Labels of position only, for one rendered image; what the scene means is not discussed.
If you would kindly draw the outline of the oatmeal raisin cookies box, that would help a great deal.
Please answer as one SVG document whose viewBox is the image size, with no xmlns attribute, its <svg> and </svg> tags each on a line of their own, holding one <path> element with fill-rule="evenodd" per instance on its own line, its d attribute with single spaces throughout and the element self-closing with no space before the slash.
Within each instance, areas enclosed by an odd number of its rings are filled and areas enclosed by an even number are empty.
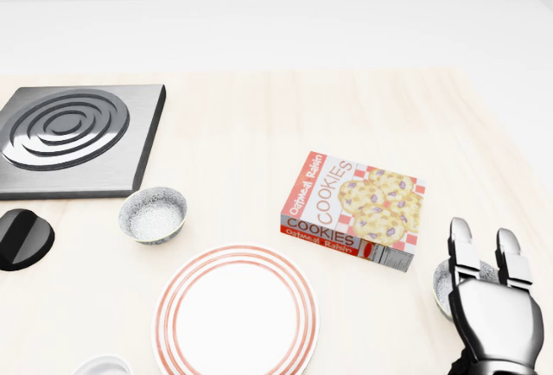
<svg viewBox="0 0 553 375">
<path fill-rule="evenodd" d="M 281 211 L 281 231 L 407 271 L 425 190 L 414 176 L 310 152 Z"/>
</svg>

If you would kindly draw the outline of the flat dark stove plate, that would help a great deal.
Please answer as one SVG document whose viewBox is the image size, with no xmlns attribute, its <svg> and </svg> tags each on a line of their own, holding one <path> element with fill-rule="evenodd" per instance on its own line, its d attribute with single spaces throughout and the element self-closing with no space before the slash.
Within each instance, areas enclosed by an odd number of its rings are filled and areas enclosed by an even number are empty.
<svg viewBox="0 0 553 375">
<path fill-rule="evenodd" d="M 17 89 L 0 110 L 0 200 L 137 191 L 165 98 L 164 85 Z"/>
</svg>

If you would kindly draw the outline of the white plate with red rings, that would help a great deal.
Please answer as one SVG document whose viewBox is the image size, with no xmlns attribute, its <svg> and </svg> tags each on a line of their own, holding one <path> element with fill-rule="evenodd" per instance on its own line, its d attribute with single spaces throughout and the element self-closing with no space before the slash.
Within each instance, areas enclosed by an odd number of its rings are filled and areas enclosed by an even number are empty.
<svg viewBox="0 0 553 375">
<path fill-rule="evenodd" d="M 302 375 L 320 314 L 304 273 L 258 245 L 226 245 L 168 280 L 152 321 L 162 375 Z"/>
</svg>

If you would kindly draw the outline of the patterned black and white bowl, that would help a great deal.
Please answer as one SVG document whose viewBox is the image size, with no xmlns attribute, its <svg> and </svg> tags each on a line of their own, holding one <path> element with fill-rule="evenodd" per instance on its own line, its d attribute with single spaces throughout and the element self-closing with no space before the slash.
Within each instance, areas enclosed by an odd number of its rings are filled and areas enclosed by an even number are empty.
<svg viewBox="0 0 553 375">
<path fill-rule="evenodd" d="M 491 283 L 498 283 L 498 271 L 490 264 L 480 262 L 480 279 Z M 446 259 L 439 263 L 435 269 L 433 275 L 433 293 L 438 308 L 449 321 L 453 320 L 448 299 L 452 290 L 453 285 L 449 261 Z"/>
<path fill-rule="evenodd" d="M 187 201 L 171 187 L 136 191 L 122 205 L 118 223 L 138 243 L 159 245 L 172 239 L 183 227 Z"/>
</svg>

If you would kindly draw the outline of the round black knob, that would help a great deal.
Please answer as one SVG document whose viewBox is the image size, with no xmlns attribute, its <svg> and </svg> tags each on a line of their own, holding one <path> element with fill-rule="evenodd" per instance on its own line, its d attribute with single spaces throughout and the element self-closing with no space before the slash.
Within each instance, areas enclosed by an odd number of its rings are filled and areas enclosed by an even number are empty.
<svg viewBox="0 0 553 375">
<path fill-rule="evenodd" d="M 25 269 L 40 261 L 54 243 L 52 226 L 33 211 L 12 209 L 0 218 L 0 270 Z"/>
</svg>

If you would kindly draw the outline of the silver and black right hand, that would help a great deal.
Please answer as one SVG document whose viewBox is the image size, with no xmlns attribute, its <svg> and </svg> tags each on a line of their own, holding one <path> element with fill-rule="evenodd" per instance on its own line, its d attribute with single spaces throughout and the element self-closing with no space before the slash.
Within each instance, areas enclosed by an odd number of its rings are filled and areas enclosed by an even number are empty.
<svg viewBox="0 0 553 375">
<path fill-rule="evenodd" d="M 531 270 L 513 232 L 500 228 L 499 282 L 480 279 L 480 260 L 467 222 L 453 218 L 448 238 L 454 325 L 476 360 L 506 360 L 535 370 L 543 346 L 543 316 L 532 298 Z"/>
</svg>

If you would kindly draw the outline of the small white ramekin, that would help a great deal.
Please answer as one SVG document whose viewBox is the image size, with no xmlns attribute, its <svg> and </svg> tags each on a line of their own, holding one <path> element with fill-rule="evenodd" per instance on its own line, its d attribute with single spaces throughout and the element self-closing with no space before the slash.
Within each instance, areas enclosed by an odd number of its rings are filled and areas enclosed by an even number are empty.
<svg viewBox="0 0 553 375">
<path fill-rule="evenodd" d="M 72 375 L 132 375 L 130 365 L 113 354 L 95 356 L 80 365 Z"/>
</svg>

